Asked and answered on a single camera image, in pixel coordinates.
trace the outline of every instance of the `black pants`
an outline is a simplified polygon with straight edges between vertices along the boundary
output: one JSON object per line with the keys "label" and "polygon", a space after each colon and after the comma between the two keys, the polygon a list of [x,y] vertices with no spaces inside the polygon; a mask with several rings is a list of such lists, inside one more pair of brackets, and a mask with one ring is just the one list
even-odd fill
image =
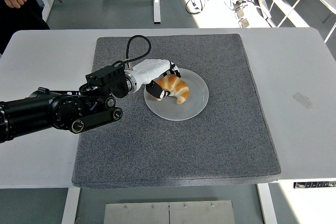
{"label": "black pants", "polygon": [[27,0],[21,8],[10,8],[0,0],[0,53],[2,54],[12,35],[19,30],[49,29],[42,19],[41,7],[36,0]]}

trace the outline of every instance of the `frosted glass plate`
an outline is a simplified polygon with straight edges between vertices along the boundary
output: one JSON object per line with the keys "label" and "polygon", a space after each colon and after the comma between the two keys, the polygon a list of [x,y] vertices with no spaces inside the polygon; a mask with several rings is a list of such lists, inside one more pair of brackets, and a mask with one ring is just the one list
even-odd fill
{"label": "frosted glass plate", "polygon": [[183,121],[198,115],[206,106],[209,99],[209,90],[205,81],[193,71],[179,68],[181,79],[189,85],[189,97],[177,104],[176,97],[165,97],[157,101],[145,89],[144,96],[147,106],[156,115],[170,121]]}

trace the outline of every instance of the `gray floor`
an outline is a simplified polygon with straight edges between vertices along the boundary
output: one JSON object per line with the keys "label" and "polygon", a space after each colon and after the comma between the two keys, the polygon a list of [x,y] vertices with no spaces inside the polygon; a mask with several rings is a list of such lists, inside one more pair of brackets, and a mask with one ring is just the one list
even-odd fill
{"label": "gray floor", "polygon": [[[161,1],[161,24],[153,23],[152,0],[62,0],[56,1],[48,24],[51,29],[106,28],[196,28],[182,0]],[[286,0],[293,4],[295,0]],[[336,22],[335,15],[322,24],[329,11],[318,0],[302,0],[297,12],[324,38]],[[275,6],[272,21],[284,16]],[[293,26],[286,21],[283,26]],[[336,57],[336,35],[327,46]],[[297,223],[277,184],[270,185],[278,223]],[[0,223],[61,223],[67,189],[0,190]],[[236,223],[263,223],[255,185],[128,188],[81,191],[77,224],[103,223],[106,203],[185,200],[232,200]]]}

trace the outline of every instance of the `person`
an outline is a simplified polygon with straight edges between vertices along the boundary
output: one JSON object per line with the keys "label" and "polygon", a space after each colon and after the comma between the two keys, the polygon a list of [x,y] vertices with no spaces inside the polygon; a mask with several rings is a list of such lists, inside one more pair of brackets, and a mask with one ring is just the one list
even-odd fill
{"label": "person", "polygon": [[19,30],[49,29],[36,0],[0,0],[0,54]]}

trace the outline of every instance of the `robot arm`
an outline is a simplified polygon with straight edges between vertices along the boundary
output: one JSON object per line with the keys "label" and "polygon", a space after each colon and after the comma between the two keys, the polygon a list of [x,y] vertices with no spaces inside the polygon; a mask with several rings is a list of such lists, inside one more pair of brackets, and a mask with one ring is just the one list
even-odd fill
{"label": "robot arm", "polygon": [[117,61],[86,75],[87,83],[79,91],[39,88],[28,98],[0,102],[0,143],[50,127],[81,133],[118,121],[122,110],[116,107],[114,97],[135,93],[145,84],[150,94],[162,98],[170,93],[153,80],[166,72],[181,77],[177,66],[169,60],[144,60],[133,69],[125,70],[125,64],[131,61]]}
{"label": "robot arm", "polygon": [[169,91],[163,90],[154,79],[160,75],[167,75],[167,72],[175,74],[181,77],[176,64],[169,60],[144,60],[137,64],[132,70],[126,70],[127,77],[131,80],[131,83],[135,83],[132,86],[130,93],[137,92],[141,85],[146,84],[146,90],[149,94],[156,98],[164,98],[170,94]]}

